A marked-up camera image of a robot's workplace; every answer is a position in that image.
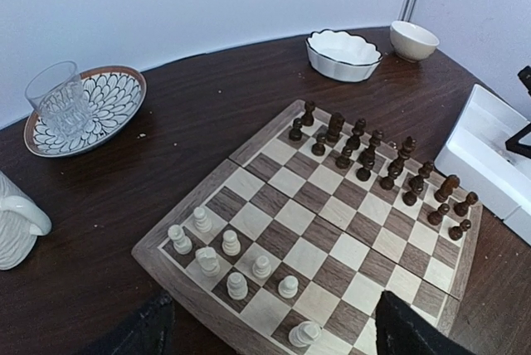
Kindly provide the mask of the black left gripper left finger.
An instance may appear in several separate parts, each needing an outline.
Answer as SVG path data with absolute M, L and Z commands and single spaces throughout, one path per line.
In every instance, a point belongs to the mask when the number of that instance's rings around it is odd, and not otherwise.
M 172 354 L 173 299 L 161 291 L 79 354 Z

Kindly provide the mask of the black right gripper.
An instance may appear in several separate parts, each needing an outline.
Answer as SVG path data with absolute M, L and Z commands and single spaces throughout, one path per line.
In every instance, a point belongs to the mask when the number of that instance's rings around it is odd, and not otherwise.
M 530 66 L 525 66 L 519 73 L 518 78 L 522 84 L 526 87 L 528 94 L 531 95 L 531 86 L 530 86 Z M 531 123 L 528 123 L 515 135 L 510 137 L 505 141 L 505 148 L 512 152 L 519 154 L 521 156 L 530 156 L 531 155 L 531 146 L 530 146 L 530 131 Z

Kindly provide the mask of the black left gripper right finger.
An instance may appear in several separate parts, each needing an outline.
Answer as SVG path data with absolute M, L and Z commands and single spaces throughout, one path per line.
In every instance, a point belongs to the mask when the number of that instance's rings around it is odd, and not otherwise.
M 379 355 L 473 355 L 431 326 L 392 291 L 382 292 L 375 315 Z

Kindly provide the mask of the white chess rook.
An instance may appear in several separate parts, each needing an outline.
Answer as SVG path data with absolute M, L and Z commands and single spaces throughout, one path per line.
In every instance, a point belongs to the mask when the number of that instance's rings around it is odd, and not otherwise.
M 180 225 L 171 225 L 168 228 L 168 238 L 179 255 L 186 255 L 192 251 L 192 241 Z

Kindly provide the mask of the white chess bishop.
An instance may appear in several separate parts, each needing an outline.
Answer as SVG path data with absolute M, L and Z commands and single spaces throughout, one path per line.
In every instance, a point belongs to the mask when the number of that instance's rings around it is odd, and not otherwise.
M 246 277 L 240 272 L 231 272 L 227 277 L 227 293 L 231 299 L 243 300 L 248 294 Z

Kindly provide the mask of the dark chess pieces row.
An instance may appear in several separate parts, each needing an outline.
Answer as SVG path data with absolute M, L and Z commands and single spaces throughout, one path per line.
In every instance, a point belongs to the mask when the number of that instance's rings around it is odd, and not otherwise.
M 285 169 L 295 175 L 295 201 L 313 212 L 319 224 L 329 223 L 333 229 L 346 232 L 394 260 L 412 248 L 454 265 L 462 252 L 475 248 L 483 211 L 481 204 L 468 204 L 463 216 L 455 213 L 456 205 L 470 200 L 468 192 L 457 187 L 444 202 L 438 202 L 435 194 L 445 177 L 431 172 L 424 179 L 415 203 L 408 206 L 403 196 L 410 191 L 409 183 L 417 176 L 421 164 L 408 159 L 392 188 L 384 189 L 381 181 L 388 175 L 388 167 L 397 158 L 397 152 L 381 144 L 376 149 L 368 180 L 361 181 L 357 177 L 362 168 L 359 156 L 368 147 L 369 137 L 362 137 L 350 164 L 338 168 L 336 160 L 348 135 L 341 134 L 336 144 L 326 144 L 322 155 L 312 152 L 326 130 L 326 124 L 319 119 L 313 126 L 303 127 L 302 139 L 285 163 Z

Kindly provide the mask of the wooden chess board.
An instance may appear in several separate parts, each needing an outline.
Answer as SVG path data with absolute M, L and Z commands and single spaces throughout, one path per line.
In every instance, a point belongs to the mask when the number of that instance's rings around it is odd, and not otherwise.
M 364 245 L 329 223 L 319 224 L 294 199 L 295 175 L 285 163 L 300 141 L 289 140 L 295 118 L 304 114 L 297 100 L 223 161 L 167 214 L 134 248 L 133 257 L 195 318 L 240 354 L 374 354 L 375 309 L 384 290 L 392 291 L 430 325 L 448 334 L 470 276 L 475 248 L 456 264 L 409 248 L 398 260 Z M 193 210 L 204 207 L 212 230 L 193 225 Z M 192 251 L 179 255 L 168 228 L 180 225 Z M 224 231 L 233 230 L 241 252 L 222 250 Z M 205 276 L 195 259 L 199 248 L 215 249 L 216 276 Z M 271 274 L 257 279 L 251 268 L 260 255 Z M 231 299 L 227 277 L 242 273 L 248 294 Z M 299 280 L 292 299 L 279 296 L 287 276 Z M 316 322 L 322 333 L 305 348 L 290 345 L 290 330 Z

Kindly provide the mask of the dark chess piece corner rook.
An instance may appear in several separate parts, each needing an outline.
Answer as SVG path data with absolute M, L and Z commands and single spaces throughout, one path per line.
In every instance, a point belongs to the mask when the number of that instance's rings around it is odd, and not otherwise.
M 313 113 L 315 111 L 316 104 L 314 101 L 305 101 L 304 103 L 304 114 L 301 117 L 302 125 L 310 127 L 314 124 Z

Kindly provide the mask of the dark chess pawn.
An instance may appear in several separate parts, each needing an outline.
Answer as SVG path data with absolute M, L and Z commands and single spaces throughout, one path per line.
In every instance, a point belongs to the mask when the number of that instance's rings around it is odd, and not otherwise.
M 302 119 L 295 118 L 292 124 L 292 128 L 289 131 L 289 140 L 298 142 L 302 139 Z

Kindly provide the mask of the white plastic divided tray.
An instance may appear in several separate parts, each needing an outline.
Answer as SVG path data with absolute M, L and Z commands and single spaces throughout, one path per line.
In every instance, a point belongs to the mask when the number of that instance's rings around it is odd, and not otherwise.
M 501 98 L 475 84 L 436 157 L 436 168 L 455 174 L 467 191 L 526 243 L 530 242 L 530 159 L 505 142 L 529 121 Z

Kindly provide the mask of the cream round bowl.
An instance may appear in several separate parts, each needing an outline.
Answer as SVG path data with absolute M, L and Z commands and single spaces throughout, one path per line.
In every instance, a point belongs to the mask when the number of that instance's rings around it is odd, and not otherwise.
M 431 56 L 440 41 L 427 29 L 405 21 L 394 21 L 390 25 L 390 41 L 394 51 L 404 60 L 424 61 Z

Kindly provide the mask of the cream ceramic mug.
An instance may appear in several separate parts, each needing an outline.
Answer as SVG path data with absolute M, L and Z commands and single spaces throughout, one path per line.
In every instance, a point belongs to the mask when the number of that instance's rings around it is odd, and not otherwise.
M 50 217 L 1 173 L 1 270 L 21 264 L 51 228 Z

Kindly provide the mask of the white scalloped bowl black rim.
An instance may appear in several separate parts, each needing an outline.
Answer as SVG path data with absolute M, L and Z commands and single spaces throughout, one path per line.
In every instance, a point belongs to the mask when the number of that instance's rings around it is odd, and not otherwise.
M 305 44 L 311 67 L 341 82 L 367 80 L 382 60 L 382 53 L 374 44 L 345 31 L 312 32 Z

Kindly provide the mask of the clear drinking glass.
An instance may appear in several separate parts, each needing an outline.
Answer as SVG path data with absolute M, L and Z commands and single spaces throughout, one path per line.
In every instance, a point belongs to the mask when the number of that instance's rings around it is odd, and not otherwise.
M 61 61 L 41 71 L 24 95 L 43 122 L 64 139 L 82 133 L 90 121 L 90 106 L 74 61 Z

